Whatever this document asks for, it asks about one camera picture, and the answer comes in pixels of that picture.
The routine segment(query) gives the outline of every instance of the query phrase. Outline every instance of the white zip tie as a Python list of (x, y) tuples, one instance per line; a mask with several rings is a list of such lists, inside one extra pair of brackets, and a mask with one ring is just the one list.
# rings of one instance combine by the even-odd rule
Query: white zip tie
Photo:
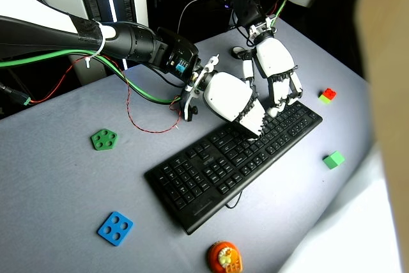
[(96, 52), (94, 52), (94, 54), (93, 54), (92, 56), (89, 56), (89, 57), (86, 57), (86, 58), (85, 58), (85, 62), (86, 62), (87, 68), (89, 68), (89, 61), (91, 60), (91, 58), (94, 58), (95, 56), (99, 55), (100, 52), (102, 51), (102, 49), (104, 49), (104, 47), (105, 47), (105, 39), (106, 39), (106, 37), (105, 37), (104, 31), (102, 30), (102, 24), (101, 24), (100, 22), (97, 22), (97, 21), (95, 21), (95, 22), (98, 24), (98, 26), (99, 26), (99, 28), (100, 28), (100, 30), (101, 30), (101, 33), (102, 33), (102, 42), (101, 42), (100, 48), (99, 48)]

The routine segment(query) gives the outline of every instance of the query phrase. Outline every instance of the blue square block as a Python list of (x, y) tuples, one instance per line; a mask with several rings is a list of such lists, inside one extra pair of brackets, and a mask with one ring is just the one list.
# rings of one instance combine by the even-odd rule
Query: blue square block
[(130, 219), (114, 211), (100, 227), (98, 234), (114, 246), (118, 246), (128, 235), (133, 225), (134, 223)]

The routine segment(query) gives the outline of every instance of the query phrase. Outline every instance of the cable connector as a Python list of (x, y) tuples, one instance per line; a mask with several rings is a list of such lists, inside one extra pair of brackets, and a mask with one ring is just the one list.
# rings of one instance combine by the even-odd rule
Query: cable connector
[(0, 82), (0, 90), (6, 93), (16, 104), (28, 105), (31, 97), (23, 92), (13, 90)]

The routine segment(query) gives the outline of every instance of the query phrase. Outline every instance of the white robotic hand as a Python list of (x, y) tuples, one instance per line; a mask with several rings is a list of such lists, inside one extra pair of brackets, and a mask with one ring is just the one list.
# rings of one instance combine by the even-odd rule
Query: white robotic hand
[(263, 128), (265, 110), (258, 100), (258, 94), (239, 78), (225, 72), (214, 71), (219, 62), (219, 55), (211, 57), (202, 71), (194, 72), (190, 84), (182, 93), (181, 108), (185, 120), (191, 120), (194, 107), (190, 106), (193, 98), (198, 98), (203, 91), (206, 105), (226, 121), (235, 121), (259, 137)]
[(254, 60), (260, 74), (267, 78), (272, 101), (267, 113), (276, 117), (286, 103), (291, 105), (302, 96), (301, 82), (295, 73), (297, 67), (287, 48), (275, 38), (266, 38), (255, 50)]

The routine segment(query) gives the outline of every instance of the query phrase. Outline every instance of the red block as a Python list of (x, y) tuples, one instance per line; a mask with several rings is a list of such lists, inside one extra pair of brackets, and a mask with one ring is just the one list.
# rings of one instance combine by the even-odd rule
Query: red block
[(327, 97), (329, 100), (333, 100), (335, 96), (337, 96), (337, 92), (333, 91), (332, 89), (328, 88), (322, 93), (325, 97)]

